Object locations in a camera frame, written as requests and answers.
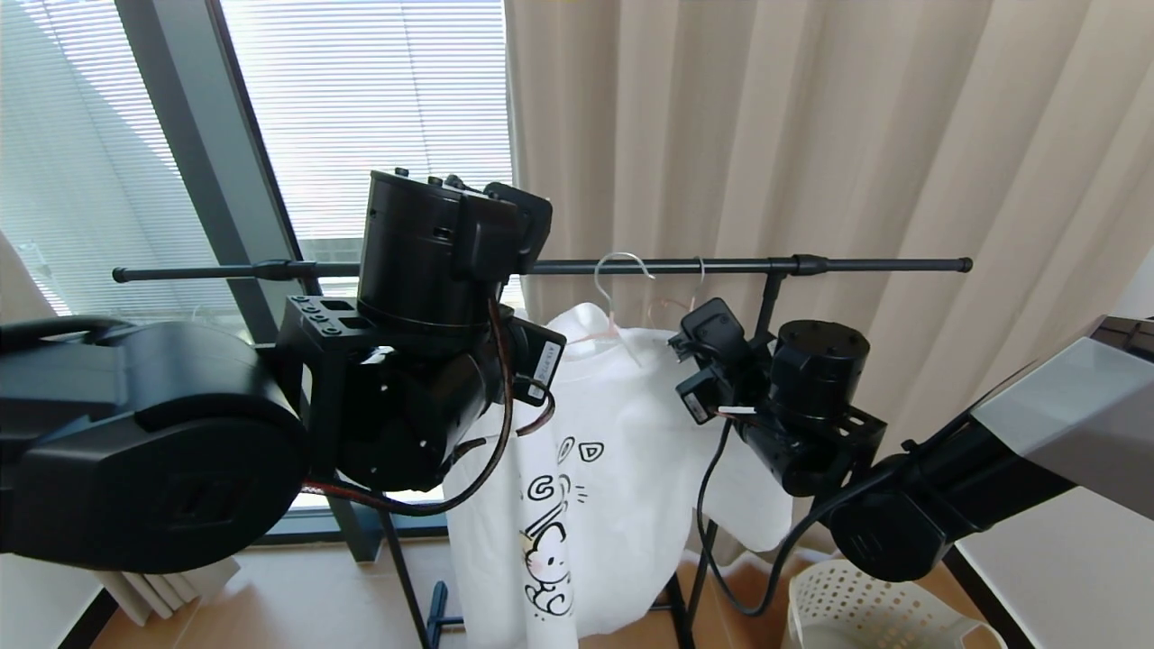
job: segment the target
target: baseboard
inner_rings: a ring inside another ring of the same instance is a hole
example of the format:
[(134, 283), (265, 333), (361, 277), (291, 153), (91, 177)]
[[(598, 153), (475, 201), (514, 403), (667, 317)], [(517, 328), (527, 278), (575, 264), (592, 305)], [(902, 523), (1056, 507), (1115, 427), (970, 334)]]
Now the baseboard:
[(96, 642), (97, 636), (104, 631), (104, 626), (112, 619), (112, 614), (118, 609), (117, 600), (107, 590), (100, 589), (92, 603), (81, 614), (76, 624), (73, 625), (68, 635), (60, 641), (59, 649), (89, 649)]
[(1026, 632), (1018, 626), (1018, 620), (1013, 619), (998, 596), (990, 590), (986, 580), (977, 574), (977, 570), (969, 565), (961, 552), (958, 552), (957, 547), (950, 549), (942, 562), (950, 568), (953, 579), (958, 580), (958, 583), (961, 584), (977, 610), (982, 612), (986, 620), (990, 622), (990, 626), (1002, 635), (1009, 649), (1036, 649)]

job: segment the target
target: white t-shirt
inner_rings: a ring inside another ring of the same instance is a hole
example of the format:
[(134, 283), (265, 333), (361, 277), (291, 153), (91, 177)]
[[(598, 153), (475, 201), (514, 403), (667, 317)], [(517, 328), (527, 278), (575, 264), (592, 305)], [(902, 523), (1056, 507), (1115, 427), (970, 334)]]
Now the white t-shirt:
[[(548, 324), (570, 341), (602, 331), (583, 304)], [(448, 514), (470, 647), (576, 648), (645, 614), (681, 559), (721, 423), (694, 423), (674, 387), (672, 331), (625, 329), (622, 340), (571, 343), (553, 381), (556, 412), (510, 440), (486, 484)], [(514, 425), (539, 409), (517, 404)], [(501, 430), (494, 406), (466, 439)], [(492, 443), (465, 454), (447, 497), (480, 472)], [(732, 435), (706, 492), (705, 514), (745, 547), (771, 550), (788, 531), (790, 498)]]

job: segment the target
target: white label sticker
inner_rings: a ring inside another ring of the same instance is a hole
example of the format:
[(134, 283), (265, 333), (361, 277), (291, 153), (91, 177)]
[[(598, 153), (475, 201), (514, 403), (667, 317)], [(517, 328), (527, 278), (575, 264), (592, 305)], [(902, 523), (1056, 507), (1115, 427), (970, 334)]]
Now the white label sticker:
[(685, 402), (685, 406), (689, 408), (689, 412), (692, 413), (694, 420), (698, 424), (704, 424), (710, 418), (709, 413), (705, 412), (705, 408), (702, 406), (702, 402), (697, 401), (697, 395), (694, 393), (687, 394), (682, 397), (682, 401)]
[[(533, 372), (533, 380), (548, 385), (549, 379), (553, 376), (553, 370), (557, 366), (557, 360), (560, 358), (561, 345), (546, 341), (545, 349), (541, 350), (541, 358), (537, 360), (537, 370)], [(533, 398), (541, 398), (545, 396), (545, 390), (537, 386), (531, 386), (529, 388), (529, 396)]]

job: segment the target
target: white venetian blind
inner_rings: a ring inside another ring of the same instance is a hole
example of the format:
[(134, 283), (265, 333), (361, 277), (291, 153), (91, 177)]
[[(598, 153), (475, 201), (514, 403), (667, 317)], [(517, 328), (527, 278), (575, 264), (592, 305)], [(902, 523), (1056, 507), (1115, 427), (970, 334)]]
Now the white venetian blind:
[(53, 307), (242, 328), (224, 282), (112, 282), (216, 264), (113, 0), (0, 5), (0, 230)]
[[(222, 6), (306, 258), (360, 259), (369, 170), (511, 181), (501, 0)], [(505, 301), (520, 304), (519, 283)]]

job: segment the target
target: white wall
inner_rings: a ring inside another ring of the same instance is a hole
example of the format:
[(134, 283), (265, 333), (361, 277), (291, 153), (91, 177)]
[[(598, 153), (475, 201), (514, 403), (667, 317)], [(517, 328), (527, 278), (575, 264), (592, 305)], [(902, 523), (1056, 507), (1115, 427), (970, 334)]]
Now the white wall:
[(88, 570), (0, 557), (0, 647), (55, 649), (99, 591)]
[[(1154, 315), (1154, 251), (1115, 314)], [(959, 547), (1039, 649), (1151, 646), (1154, 521), (1077, 488)]]

